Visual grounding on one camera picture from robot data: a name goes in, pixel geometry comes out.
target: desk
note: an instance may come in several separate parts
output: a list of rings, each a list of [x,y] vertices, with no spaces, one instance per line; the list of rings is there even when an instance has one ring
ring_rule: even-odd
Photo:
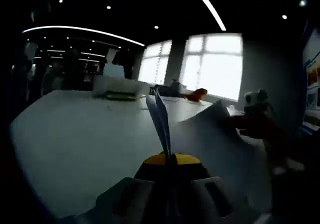
[[[170,124],[211,105],[164,97]],[[12,123],[12,141],[27,179],[58,217],[95,205],[98,195],[162,151],[146,105],[92,98],[89,91],[55,90]]]

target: black ceiling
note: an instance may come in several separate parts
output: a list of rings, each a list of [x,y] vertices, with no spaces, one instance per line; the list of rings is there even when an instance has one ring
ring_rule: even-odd
[[[299,0],[210,2],[227,32],[290,41],[301,38],[307,16],[315,6],[314,0],[308,0],[304,8],[299,7]],[[63,0],[63,3],[59,0],[32,0],[31,3],[34,22],[25,18],[22,31],[48,25],[74,26],[112,33],[145,45],[175,37],[221,32],[202,0]],[[287,20],[283,20],[282,15],[287,15]],[[39,50],[49,49],[51,45],[56,50],[74,46],[81,52],[92,49],[92,53],[105,55],[106,43],[142,48],[118,38],[79,30],[43,29],[24,35],[25,39],[37,42]]]

